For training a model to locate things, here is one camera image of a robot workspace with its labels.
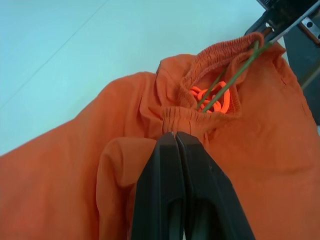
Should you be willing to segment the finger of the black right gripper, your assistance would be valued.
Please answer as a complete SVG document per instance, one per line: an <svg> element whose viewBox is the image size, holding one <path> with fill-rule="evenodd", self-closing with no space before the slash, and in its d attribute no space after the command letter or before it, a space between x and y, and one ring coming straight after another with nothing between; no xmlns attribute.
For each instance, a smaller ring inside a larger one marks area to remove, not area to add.
<svg viewBox="0 0 320 240"><path fill-rule="evenodd" d="M277 33L277 13L274 7L268 8L262 16L245 32L245 35L259 32L264 36L275 36Z"/></svg>
<svg viewBox="0 0 320 240"><path fill-rule="evenodd" d="M294 27L299 27L316 45L320 44L320 27L312 20L312 17L320 17L320 9L315 8L306 11L291 23L283 23L276 29L275 35L265 35L265 41L272 44L289 33Z"/></svg>

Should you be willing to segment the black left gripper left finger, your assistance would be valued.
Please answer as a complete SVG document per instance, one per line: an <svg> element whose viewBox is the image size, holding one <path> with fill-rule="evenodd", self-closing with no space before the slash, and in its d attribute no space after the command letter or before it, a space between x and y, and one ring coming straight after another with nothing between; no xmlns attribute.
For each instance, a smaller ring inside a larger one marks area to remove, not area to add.
<svg viewBox="0 0 320 240"><path fill-rule="evenodd" d="M131 239L183 239L185 198L180 151L169 132L157 140L137 181Z"/></svg>

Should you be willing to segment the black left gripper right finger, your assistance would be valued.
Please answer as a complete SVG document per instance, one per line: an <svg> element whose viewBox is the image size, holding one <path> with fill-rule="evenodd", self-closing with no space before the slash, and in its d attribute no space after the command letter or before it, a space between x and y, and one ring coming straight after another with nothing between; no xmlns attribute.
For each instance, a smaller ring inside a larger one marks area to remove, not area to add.
<svg viewBox="0 0 320 240"><path fill-rule="evenodd" d="M188 240L253 240L235 189L198 138L176 134L186 191Z"/></svg>

